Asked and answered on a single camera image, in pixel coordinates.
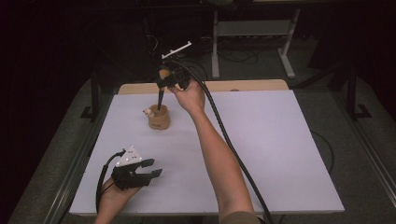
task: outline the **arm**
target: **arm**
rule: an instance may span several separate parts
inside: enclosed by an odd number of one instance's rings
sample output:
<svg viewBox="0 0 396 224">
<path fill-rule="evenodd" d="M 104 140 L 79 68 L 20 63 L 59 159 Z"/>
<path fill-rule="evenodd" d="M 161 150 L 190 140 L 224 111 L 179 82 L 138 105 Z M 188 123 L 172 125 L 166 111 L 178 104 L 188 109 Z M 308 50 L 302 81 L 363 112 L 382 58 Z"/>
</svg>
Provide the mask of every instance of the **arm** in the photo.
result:
<svg viewBox="0 0 396 224">
<path fill-rule="evenodd" d="M 110 177 L 102 187 L 106 191 L 102 195 L 99 205 L 98 216 L 96 217 L 95 224 L 109 224 L 113 218 L 122 210 L 125 204 L 141 189 L 119 189 L 117 186 L 112 185 L 114 180 Z"/>
<path fill-rule="evenodd" d="M 206 170 L 218 200 L 219 220 L 237 211 L 254 214 L 238 161 L 204 111 L 205 96 L 201 87 L 192 80 L 185 91 L 176 87 L 168 89 L 190 114 L 197 129 Z"/>
</svg>

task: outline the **white table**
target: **white table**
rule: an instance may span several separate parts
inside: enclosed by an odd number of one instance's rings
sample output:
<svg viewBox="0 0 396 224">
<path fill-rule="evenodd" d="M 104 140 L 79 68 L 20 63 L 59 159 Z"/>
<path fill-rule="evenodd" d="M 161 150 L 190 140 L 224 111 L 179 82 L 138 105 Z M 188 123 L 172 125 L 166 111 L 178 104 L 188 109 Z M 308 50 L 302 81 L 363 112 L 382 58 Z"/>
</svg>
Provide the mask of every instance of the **white table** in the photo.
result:
<svg viewBox="0 0 396 224">
<path fill-rule="evenodd" d="M 212 95 L 236 151 L 272 214 L 344 211 L 293 91 L 220 91 Z M 114 153 L 130 145 L 143 159 L 156 160 L 153 166 L 138 169 L 138 173 L 154 169 L 163 172 L 129 201 L 123 215 L 218 212 L 195 128 L 171 93 L 166 92 L 163 98 L 171 116 L 169 129 L 156 131 L 148 126 L 142 110 L 156 104 L 157 97 L 156 93 L 114 97 L 70 213 L 95 216 L 95 191 L 102 167 Z M 205 110 L 219 131 L 208 101 Z M 106 179 L 117 160 L 110 163 Z M 256 195 L 247 185 L 255 211 L 262 214 Z"/>
</svg>

